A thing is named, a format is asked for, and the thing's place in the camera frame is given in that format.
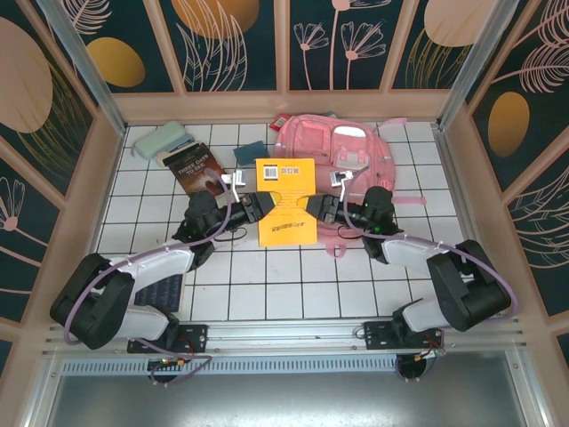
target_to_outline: metal base plate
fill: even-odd
[[[188,340],[195,353],[204,353],[205,345],[207,344],[207,327],[207,325],[180,325],[179,332],[180,337],[182,338],[175,341],[172,347],[168,350],[173,351],[174,353],[187,354],[188,344],[186,343],[186,340]],[[165,349],[165,342],[163,340],[150,342],[161,349]],[[149,349],[138,341],[129,341],[126,351],[131,354],[157,353],[157,351]]]
[[[368,350],[425,350],[430,347],[429,338],[443,346],[443,333],[438,328],[407,337],[400,342],[395,335],[390,321],[364,323],[365,347]]]

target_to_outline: light green case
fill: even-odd
[[[157,153],[164,151],[172,142],[181,138],[184,133],[186,133],[184,126],[172,121],[136,141],[134,149],[142,158],[149,161]]]

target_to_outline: white label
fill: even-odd
[[[265,180],[278,180],[278,167],[263,166],[263,178]]]

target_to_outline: book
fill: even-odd
[[[259,245],[311,245],[317,242],[317,219],[299,206],[316,194],[313,158],[258,158],[257,190],[279,194],[272,211],[259,221]]]
[[[165,158],[164,165],[170,168],[188,195],[205,189],[214,196],[223,193],[221,184],[215,178],[206,175],[205,169],[213,169],[219,175],[226,172],[203,142],[193,143]]]
[[[176,274],[146,286],[134,295],[134,305],[162,307],[171,313],[180,310],[184,275]]]

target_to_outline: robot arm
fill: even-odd
[[[231,205],[226,230],[253,223],[275,206],[270,193],[248,193]],[[162,245],[164,250],[108,274],[89,293],[78,307],[70,332],[87,347],[96,350],[115,338],[161,339],[170,348],[178,337],[179,321],[160,307],[135,306],[134,295],[146,286],[176,274],[195,270],[213,252],[212,242],[183,249],[169,250],[174,244],[195,242],[211,236],[223,222],[227,207],[218,208],[208,191],[193,194],[188,202],[185,219],[174,239]],[[53,303],[50,316],[65,325],[79,295],[102,271],[123,259],[108,260],[99,254],[89,254],[79,263],[75,272]]]
[[[358,228],[383,236],[402,232],[393,221],[392,194],[382,187],[371,187],[362,205],[348,203],[344,213],[341,198],[319,195],[309,198],[307,211],[318,220],[348,226],[346,215]],[[405,238],[362,237],[370,258],[385,264],[402,265],[430,275],[436,299],[421,299],[393,313],[393,327],[399,339],[432,327],[451,326],[466,331],[474,325],[507,309],[511,304],[505,289],[475,263],[437,245]],[[484,250],[474,240],[456,246],[492,267]]]

